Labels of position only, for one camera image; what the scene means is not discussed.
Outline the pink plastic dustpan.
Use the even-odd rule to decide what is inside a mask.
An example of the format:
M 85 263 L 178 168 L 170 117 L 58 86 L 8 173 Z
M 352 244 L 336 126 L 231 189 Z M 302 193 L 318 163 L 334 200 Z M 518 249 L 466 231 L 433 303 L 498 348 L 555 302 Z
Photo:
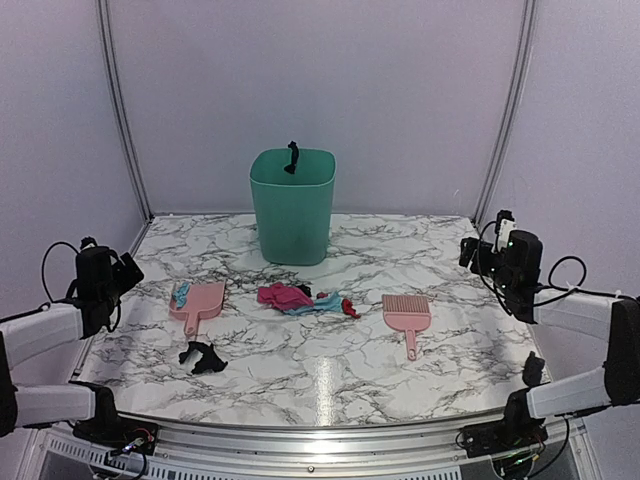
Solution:
M 176 309 L 170 298 L 169 315 L 184 323 L 184 334 L 192 339 L 198 335 L 201 321 L 213 319 L 221 313 L 225 283 L 190 284 L 187 304 Z

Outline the pink plastic hand brush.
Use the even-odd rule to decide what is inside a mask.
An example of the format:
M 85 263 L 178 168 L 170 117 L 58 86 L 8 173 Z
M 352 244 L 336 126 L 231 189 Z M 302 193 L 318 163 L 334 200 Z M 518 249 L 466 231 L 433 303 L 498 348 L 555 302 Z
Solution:
M 429 301 L 423 295 L 382 296 L 383 319 L 391 329 L 403 332 L 407 358 L 417 359 L 417 334 L 431 326 L 432 314 Z

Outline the red paper scrap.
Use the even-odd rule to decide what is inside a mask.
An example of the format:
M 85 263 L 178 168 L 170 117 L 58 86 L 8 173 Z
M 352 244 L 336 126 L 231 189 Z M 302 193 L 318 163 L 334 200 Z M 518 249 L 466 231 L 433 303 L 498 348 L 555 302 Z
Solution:
M 341 308 L 342 308 L 342 312 L 351 318 L 359 319 L 361 317 L 361 315 L 354 308 L 352 301 L 349 300 L 348 298 L 342 299 Z

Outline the magenta paper sheet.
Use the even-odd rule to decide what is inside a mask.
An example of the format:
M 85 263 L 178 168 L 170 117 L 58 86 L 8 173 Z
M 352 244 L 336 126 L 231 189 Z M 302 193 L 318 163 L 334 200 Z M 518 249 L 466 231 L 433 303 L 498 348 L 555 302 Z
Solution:
M 282 283 L 259 287 L 257 301 L 287 315 L 297 315 L 300 311 L 312 310 L 314 306 L 314 301 L 303 290 Z

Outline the light blue paper scrap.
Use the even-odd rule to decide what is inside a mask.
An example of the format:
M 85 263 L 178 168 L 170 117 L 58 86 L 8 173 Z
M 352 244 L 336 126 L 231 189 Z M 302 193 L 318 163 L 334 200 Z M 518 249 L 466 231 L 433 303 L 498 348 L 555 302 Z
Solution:
M 317 298 L 311 306 L 302 306 L 296 309 L 286 310 L 284 311 L 284 314 L 289 316 L 301 316 L 315 314 L 318 312 L 340 313 L 343 311 L 342 300 L 343 298 L 338 292 L 333 292 L 328 296 Z

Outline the small black paper scrap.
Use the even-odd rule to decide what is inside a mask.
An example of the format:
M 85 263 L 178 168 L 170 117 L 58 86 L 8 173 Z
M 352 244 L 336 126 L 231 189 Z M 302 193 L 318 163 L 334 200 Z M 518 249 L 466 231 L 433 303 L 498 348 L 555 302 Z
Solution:
M 297 288 L 298 288 L 299 290 L 301 290 L 301 291 L 302 291 L 305 295 L 307 295 L 308 297 L 311 297 L 311 296 L 312 296 L 311 289 L 310 289 L 308 286 L 306 286 L 306 285 L 304 285 L 304 284 L 301 284 L 301 285 L 298 285 L 298 286 L 297 286 Z

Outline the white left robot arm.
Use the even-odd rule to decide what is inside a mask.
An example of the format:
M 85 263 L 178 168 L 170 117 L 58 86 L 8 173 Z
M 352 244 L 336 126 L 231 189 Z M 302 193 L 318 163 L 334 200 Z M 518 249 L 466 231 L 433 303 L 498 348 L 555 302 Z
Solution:
M 129 428 L 112 390 L 86 381 L 52 378 L 24 383 L 14 373 L 38 358 L 99 333 L 112 333 L 122 318 L 122 297 L 144 278 L 130 253 L 86 237 L 75 254 L 75 278 L 66 294 L 36 309 L 1 320 L 1 435 L 24 428 L 73 423 L 75 434 L 119 444 Z

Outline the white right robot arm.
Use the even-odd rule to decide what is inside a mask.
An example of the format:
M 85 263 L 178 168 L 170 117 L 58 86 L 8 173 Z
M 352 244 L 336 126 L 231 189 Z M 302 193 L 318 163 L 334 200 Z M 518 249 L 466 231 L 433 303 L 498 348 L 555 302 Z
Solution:
M 631 252 L 631 238 L 621 232 L 607 233 L 596 227 L 582 227 L 574 232 L 548 231 L 544 244 L 544 271 L 559 257 L 574 254 L 588 267 L 586 289 L 611 292 L 617 288 L 626 294 L 639 293 L 639 260 Z M 586 372 L 604 361 L 606 342 L 576 331 L 557 327 L 533 327 L 530 333 L 538 352 L 547 361 L 551 378 L 560 380 Z M 620 433 L 639 429 L 637 406 L 615 407 L 591 415 L 586 420 L 592 434 Z

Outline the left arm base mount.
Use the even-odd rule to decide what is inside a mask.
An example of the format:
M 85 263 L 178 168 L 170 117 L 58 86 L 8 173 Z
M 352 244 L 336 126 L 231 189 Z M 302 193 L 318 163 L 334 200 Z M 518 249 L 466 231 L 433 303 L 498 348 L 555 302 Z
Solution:
M 159 425 L 156 423 L 123 418 L 112 425 L 99 425 L 96 421 L 78 421 L 72 428 L 76 438 L 109 447 L 116 452 L 154 453 Z

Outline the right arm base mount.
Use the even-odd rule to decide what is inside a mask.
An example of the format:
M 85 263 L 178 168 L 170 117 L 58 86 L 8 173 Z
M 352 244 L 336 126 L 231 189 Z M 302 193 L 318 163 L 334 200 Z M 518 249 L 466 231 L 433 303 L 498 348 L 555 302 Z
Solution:
M 460 429 L 456 444 L 468 458 L 494 455 L 529 446 L 541 446 L 548 439 L 544 425 L 511 432 L 502 420 L 467 425 Z

